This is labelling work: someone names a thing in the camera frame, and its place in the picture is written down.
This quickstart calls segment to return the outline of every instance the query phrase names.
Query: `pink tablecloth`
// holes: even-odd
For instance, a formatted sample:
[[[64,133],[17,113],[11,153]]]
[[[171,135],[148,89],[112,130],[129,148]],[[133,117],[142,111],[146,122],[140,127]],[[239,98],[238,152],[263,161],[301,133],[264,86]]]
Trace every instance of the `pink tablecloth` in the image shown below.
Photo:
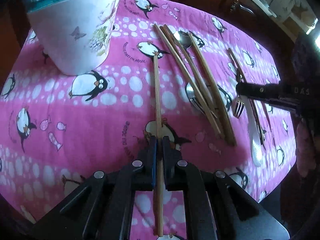
[[[167,24],[172,32],[194,33],[221,88],[237,147],[216,139],[204,115],[190,104],[186,80],[158,39],[153,23]],[[236,119],[230,110],[236,91],[230,82],[235,74],[226,54],[229,47],[249,82],[280,80],[272,56],[241,30],[166,0],[120,0],[109,56],[96,72],[87,75],[63,75],[30,31],[0,97],[0,193],[29,219],[39,220],[81,183],[81,176],[88,177],[96,170],[116,171],[132,161],[147,144],[145,137],[152,132],[156,116],[152,80],[152,56],[156,53],[161,112],[172,146],[202,170],[232,174],[260,201],[295,163],[292,122],[289,113],[268,106],[270,130],[257,102],[266,151],[262,166],[255,167],[246,112]],[[92,79],[106,89],[76,96],[92,85]],[[131,239],[157,239],[152,207],[152,192],[137,192]],[[165,192],[164,233],[185,238],[185,230],[182,193]]]

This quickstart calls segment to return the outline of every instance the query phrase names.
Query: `penguin print tablecloth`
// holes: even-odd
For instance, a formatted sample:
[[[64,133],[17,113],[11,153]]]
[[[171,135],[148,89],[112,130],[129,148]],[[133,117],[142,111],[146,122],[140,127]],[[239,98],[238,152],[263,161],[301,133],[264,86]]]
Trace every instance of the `penguin print tablecloth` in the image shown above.
[[[172,32],[193,33],[219,85],[237,147],[215,138],[204,115],[190,104],[187,82],[154,23],[167,24]],[[266,150],[261,167],[255,167],[246,112],[236,119],[230,108],[236,97],[236,72],[229,47],[249,82],[279,82],[270,53],[244,32],[166,0],[120,0],[107,59],[76,77],[63,75],[30,31],[0,96],[0,193],[29,220],[37,221],[93,172],[117,171],[131,162],[156,131],[152,58],[157,55],[163,134],[172,147],[201,170],[224,170],[261,201],[295,163],[292,122],[288,112],[267,105],[269,127],[256,102]],[[192,49],[188,52],[196,61]],[[152,196],[136,194],[133,240],[157,239]],[[163,203],[165,236],[160,239],[170,234],[186,238],[182,193],[165,191]]]

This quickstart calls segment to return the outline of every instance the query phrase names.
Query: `table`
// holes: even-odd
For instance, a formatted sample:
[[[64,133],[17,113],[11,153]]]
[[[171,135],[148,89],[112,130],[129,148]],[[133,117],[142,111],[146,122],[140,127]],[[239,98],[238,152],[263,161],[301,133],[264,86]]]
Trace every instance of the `table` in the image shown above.
[[[167,24],[172,32],[193,32],[220,86],[237,147],[215,138],[204,115],[190,104],[186,80],[158,38],[154,23]],[[63,75],[31,30],[0,96],[0,193],[34,222],[93,172],[116,171],[131,162],[154,133],[152,57],[156,54],[162,121],[172,147],[201,170],[224,170],[261,201],[295,163],[294,131],[287,111],[267,105],[270,128],[261,103],[256,102],[266,150],[262,166],[254,166],[246,112],[236,119],[230,109],[236,91],[235,68],[226,53],[229,47],[248,82],[279,82],[270,53],[244,32],[167,0],[120,0],[109,56],[93,72],[78,77]],[[195,58],[192,49],[188,52]],[[88,85],[86,80],[93,76],[106,89],[93,97],[75,96],[76,84]],[[157,239],[152,196],[152,192],[136,194],[131,239]],[[185,238],[182,192],[165,191],[163,203],[166,236],[162,239],[169,234]]]

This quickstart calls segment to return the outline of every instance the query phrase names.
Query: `chopstick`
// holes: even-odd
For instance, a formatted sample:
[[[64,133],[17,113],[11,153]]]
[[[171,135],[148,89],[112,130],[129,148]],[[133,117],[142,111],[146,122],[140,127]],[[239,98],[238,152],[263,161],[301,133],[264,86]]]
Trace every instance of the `chopstick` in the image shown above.
[[[190,33],[188,32],[188,35],[191,39],[192,42],[192,46],[194,48],[194,50],[196,51],[196,54],[198,56],[199,61],[201,62],[201,65],[204,69],[204,72],[207,75],[208,78],[208,82],[211,86],[211,91],[212,91],[212,96],[215,99],[215,102],[217,104],[217,107],[219,109],[219,114],[220,114],[220,118],[221,118],[221,124],[223,125],[223,129],[224,129],[224,134],[225,134],[225,138],[226,138],[226,142],[232,146],[236,146],[237,142],[236,142],[236,137],[235,134],[233,132],[233,128],[230,122],[230,119],[228,117],[228,113],[226,111],[226,108],[223,104],[223,101],[221,100],[221,96],[219,93],[219,89],[218,86],[214,80],[212,71],[210,69],[210,67],[208,66],[207,61],[205,60],[204,56],[202,55],[201,50],[198,48],[198,45],[195,43],[195,41],[193,40],[192,36],[190,35]]]
[[[159,26],[157,24],[155,24],[155,28],[159,34],[159,36],[161,37],[162,41],[167,45],[167,47],[169,48],[170,52],[172,53],[173,57],[175,58],[176,62],[178,63],[183,75],[185,76],[185,78],[188,80],[188,82],[190,83],[190,85],[193,88],[193,91],[196,95],[196,97],[199,100],[199,103],[201,104],[204,113],[207,117],[207,119],[209,120],[210,125],[212,126],[215,135],[216,136],[221,136],[221,130],[218,127],[218,124],[215,120],[215,118],[213,117],[211,110],[209,109],[209,107],[207,106],[206,102],[204,101],[204,98],[202,96],[202,94],[200,93],[200,90],[198,89],[196,83],[192,80],[190,73],[188,72],[188,69],[186,68],[186,66],[184,65],[182,59],[180,58],[179,54],[176,52],[177,48],[175,47],[175,44],[173,42],[173,40],[170,38],[170,35],[168,33],[166,33],[166,30],[164,30],[164,33],[166,33],[166,35],[162,32],[162,30],[159,28]]]
[[[231,48],[228,49],[228,52],[230,54],[231,59],[236,63],[238,72],[242,76],[242,79],[243,79],[244,83],[247,83],[247,80],[246,80],[246,78],[244,76],[244,73],[243,73],[243,71],[241,69],[240,63],[239,63],[236,55],[233,53]],[[256,123],[257,123],[257,128],[258,128],[259,137],[260,137],[260,143],[261,143],[261,145],[263,145],[263,147],[265,147],[264,143],[263,143],[263,133],[262,133],[262,128],[261,128],[261,124],[260,124],[260,120],[259,120],[259,116],[258,116],[257,107],[256,107],[255,102],[254,102],[253,99],[250,99],[250,103],[251,103],[251,107],[252,107],[252,110],[253,110],[254,118],[255,118]]]
[[[208,106],[210,108],[210,110],[212,111],[212,114],[213,116],[216,118],[217,120],[217,123],[220,127],[220,129],[222,130],[222,127],[221,127],[221,124],[220,124],[220,121],[216,115],[216,109],[213,105],[213,102],[212,102],[212,98],[209,94],[209,91],[206,89],[206,84],[198,70],[198,68],[196,67],[196,65],[194,64],[193,60],[190,58],[188,52],[186,51],[186,49],[181,45],[181,43],[179,41],[177,41],[176,37],[173,36],[172,32],[170,31],[170,29],[168,28],[168,26],[165,24],[164,26],[164,29],[169,33],[170,37],[173,39],[174,43],[179,47],[179,49],[181,50],[181,52],[183,53],[183,55],[186,57],[190,67],[191,67],[191,70],[196,78],[196,80],[198,81],[198,84],[199,84],[199,88],[200,88],[200,91],[202,92],[202,95],[205,97],[205,99],[207,100],[207,103],[208,103]]]
[[[157,206],[158,206],[158,236],[163,236],[163,159],[162,159],[162,148],[161,148],[161,105],[160,105],[160,81],[159,81],[159,69],[158,69],[158,57],[153,56],[153,71],[155,73],[155,92],[156,92],[156,124],[157,124],[157,145],[158,152],[160,153],[157,156]]]

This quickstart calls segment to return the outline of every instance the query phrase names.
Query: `held chopstick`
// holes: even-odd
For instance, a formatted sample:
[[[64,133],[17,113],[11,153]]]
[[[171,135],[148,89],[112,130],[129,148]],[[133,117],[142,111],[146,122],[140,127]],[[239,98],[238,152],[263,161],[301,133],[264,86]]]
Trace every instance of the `held chopstick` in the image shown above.
[[[160,105],[160,82],[159,82],[159,69],[158,69],[158,57],[153,57],[153,71],[155,73],[155,92],[156,92],[156,123],[157,123],[157,206],[158,206],[158,236],[163,236],[163,159],[162,159],[162,135],[161,135],[161,105]]]
[[[204,69],[204,72],[207,75],[208,78],[208,82],[211,86],[211,91],[212,91],[212,96],[215,99],[215,102],[217,104],[217,107],[219,109],[219,114],[220,114],[220,118],[221,118],[221,124],[223,125],[223,129],[224,129],[224,134],[225,134],[225,138],[226,138],[226,142],[229,145],[232,146],[236,146],[237,142],[236,142],[236,137],[235,134],[233,132],[233,128],[230,122],[230,119],[228,117],[228,113],[226,111],[226,108],[223,104],[223,101],[220,97],[220,92],[218,89],[218,86],[214,80],[213,74],[211,72],[210,67],[208,66],[207,61],[205,60],[204,56],[202,55],[201,50],[198,48],[197,44],[195,43],[195,41],[193,40],[192,36],[190,35],[190,33],[188,33],[191,42],[192,42],[192,46],[198,56],[199,61],[201,62],[201,65]]]
[[[242,76],[243,81],[244,81],[245,83],[247,83],[247,80],[246,80],[246,78],[245,78],[245,76],[244,76],[244,73],[243,73],[243,71],[242,71],[242,69],[241,69],[241,65],[240,65],[240,63],[239,63],[236,55],[233,53],[233,51],[232,51],[231,48],[228,49],[228,52],[229,52],[229,54],[230,54],[230,56],[231,56],[231,59],[235,62],[236,66],[237,66],[237,69],[238,69],[240,75]],[[259,120],[259,116],[258,116],[257,107],[256,107],[256,105],[255,105],[255,102],[254,102],[252,99],[250,99],[250,104],[251,104],[251,107],[252,107],[252,110],[253,110],[254,118],[255,118],[256,123],[257,123],[258,131],[259,131],[259,137],[260,137],[260,143],[261,143],[261,145],[264,146],[264,143],[263,143],[263,133],[262,133],[262,128],[261,128],[261,124],[260,124],[260,120]]]
[[[185,76],[185,78],[188,80],[188,82],[191,84],[193,91],[196,95],[196,97],[199,100],[199,103],[201,104],[201,106],[203,107],[204,113],[210,123],[210,125],[212,126],[215,135],[216,136],[220,136],[221,135],[221,131],[220,128],[218,127],[218,124],[215,120],[215,118],[213,117],[209,107],[207,106],[206,102],[204,101],[204,98],[202,96],[202,94],[200,93],[200,90],[198,89],[196,83],[192,80],[188,69],[186,68],[186,66],[184,65],[183,61],[181,60],[179,54],[175,51],[174,47],[175,44],[173,42],[173,40],[171,39],[171,41],[169,41],[168,39],[170,39],[169,34],[167,33],[167,35],[164,35],[164,33],[162,32],[162,30],[160,30],[159,26],[157,24],[155,24],[155,28],[159,34],[159,36],[161,37],[162,41],[167,45],[167,47],[169,48],[170,52],[172,53],[173,57],[175,58],[175,60],[177,61],[183,75]]]
[[[216,118],[220,129],[222,130],[220,121],[219,121],[219,119],[218,119],[218,117],[217,117],[217,115],[215,113],[216,109],[215,109],[215,107],[213,105],[212,98],[211,98],[211,96],[209,94],[209,91],[206,89],[205,82],[204,82],[204,80],[203,80],[198,68],[194,64],[193,60],[190,58],[190,56],[187,53],[186,49],[181,45],[181,43],[179,41],[177,41],[176,37],[173,36],[172,32],[170,31],[170,29],[168,28],[168,26],[166,24],[164,25],[164,28],[170,34],[170,37],[173,39],[174,43],[179,47],[179,49],[181,50],[181,52],[183,53],[183,55],[187,59],[189,65],[191,67],[191,70],[192,70],[196,80],[198,81],[199,89],[200,89],[202,95],[204,96],[204,98],[207,100],[208,106],[209,106],[210,110],[212,111],[213,116]]]

